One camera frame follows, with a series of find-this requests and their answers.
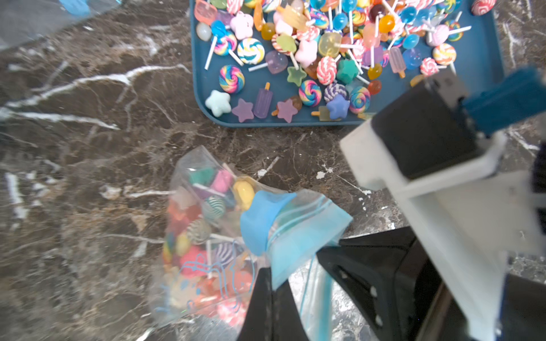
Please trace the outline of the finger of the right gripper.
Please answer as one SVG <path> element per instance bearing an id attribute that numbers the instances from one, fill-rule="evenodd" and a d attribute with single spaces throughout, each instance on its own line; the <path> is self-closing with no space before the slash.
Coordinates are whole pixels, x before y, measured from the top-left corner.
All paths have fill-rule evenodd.
<path id="1" fill-rule="evenodd" d="M 410 229 L 344 239 L 321 248 L 321 266 L 335 279 L 379 340 L 409 340 L 410 288 L 400 267 L 410 250 Z"/>

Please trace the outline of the teal rectangular tray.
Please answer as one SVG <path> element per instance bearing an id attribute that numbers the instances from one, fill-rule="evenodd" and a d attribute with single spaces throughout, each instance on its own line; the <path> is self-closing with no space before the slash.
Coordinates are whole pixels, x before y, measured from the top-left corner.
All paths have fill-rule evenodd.
<path id="1" fill-rule="evenodd" d="M 492 88 L 505 77 L 503 57 L 499 46 L 499 38 L 496 31 L 496 22 L 493 13 L 483 16 L 474 16 L 471 13 L 471 1 L 462 1 L 459 11 L 462 18 L 459 21 L 462 26 L 470 26 L 471 30 L 464 37 L 452 45 L 457 57 L 454 62 L 456 74 L 461 79 L 466 89 L 471 93 L 479 93 Z M 232 113 L 215 117 L 205 105 L 206 99 L 213 90 L 220 90 L 219 75 L 224 65 L 233 65 L 235 60 L 229 55 L 221 56 L 210 53 L 209 41 L 202 41 L 197 37 L 196 25 L 198 21 L 194 16 L 190 17 L 191 27 L 191 52 L 193 63 L 193 88 L 196 102 L 200 109 L 212 122 L 220 126 L 242 128 L 291 128 L 291 127 L 316 127 L 334 126 L 334 122 L 322 122 L 318 117 L 312 116 L 317 111 L 316 107 L 303 107 L 293 120 L 288 123 L 284 119 L 268 116 L 265 119 L 254 118 L 240 122 Z M 288 72 L 283 71 L 273 75 L 267 68 L 250 72 L 247 66 L 242 68 L 245 77 L 245 86 L 241 92 L 231 95 L 230 104 L 236 107 L 239 99 L 249 103 L 255 103 L 258 92 L 269 85 L 273 93 L 271 110 L 275 110 L 278 102 L 297 95 L 298 88 L 295 84 L 287 82 Z M 382 90 L 372 96 L 370 113 L 378 113 L 391 102 L 410 89 L 410 81 L 419 75 L 419 69 L 406 70 L 405 77 L 395 75 L 391 68 L 385 68 L 379 80 Z"/>

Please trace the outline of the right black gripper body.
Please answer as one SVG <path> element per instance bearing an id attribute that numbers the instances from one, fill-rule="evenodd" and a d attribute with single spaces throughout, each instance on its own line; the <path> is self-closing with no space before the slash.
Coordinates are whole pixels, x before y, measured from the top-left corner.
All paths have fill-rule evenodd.
<path id="1" fill-rule="evenodd" d="M 444 285 L 411 227 L 396 230 L 410 238 L 411 266 L 424 260 L 414 280 L 412 299 L 417 304 L 409 316 L 410 340 L 471 340 L 468 323 Z M 507 274 L 500 310 L 497 340 L 545 339 L 545 285 L 528 278 Z"/>

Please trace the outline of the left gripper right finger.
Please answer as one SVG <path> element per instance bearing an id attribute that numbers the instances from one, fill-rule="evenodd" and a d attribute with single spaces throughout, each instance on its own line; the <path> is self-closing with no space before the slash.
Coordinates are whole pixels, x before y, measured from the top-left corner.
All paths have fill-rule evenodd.
<path id="1" fill-rule="evenodd" d="M 272 295 L 272 339 L 279 341 L 309 340 L 301 323 L 288 281 L 285 281 Z"/>

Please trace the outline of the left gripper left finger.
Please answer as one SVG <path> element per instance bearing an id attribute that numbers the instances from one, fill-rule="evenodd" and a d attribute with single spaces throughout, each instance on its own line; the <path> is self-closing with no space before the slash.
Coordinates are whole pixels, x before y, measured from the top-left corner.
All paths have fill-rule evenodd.
<path id="1" fill-rule="evenodd" d="M 271 269 L 258 272 L 253 294 L 248 306 L 245 322 L 238 335 L 240 341 L 272 340 L 273 290 Z"/>

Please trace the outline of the candy ziploc bag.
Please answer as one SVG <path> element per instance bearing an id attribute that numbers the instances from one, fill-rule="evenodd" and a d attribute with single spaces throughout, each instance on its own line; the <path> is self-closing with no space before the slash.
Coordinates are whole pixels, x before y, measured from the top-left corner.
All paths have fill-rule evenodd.
<path id="1" fill-rule="evenodd" d="M 273 293 L 289 282 L 308 339 L 328 340 L 333 281 L 317 253 L 352 220 L 321 193 L 265 186 L 196 147 L 171 179 L 152 317 L 160 327 L 196 321 L 189 340 L 237 340 L 258 272 L 270 268 Z"/>
<path id="2" fill-rule="evenodd" d="M 23 44 L 122 5 L 121 1 L 2 1 L 1 49 Z"/>

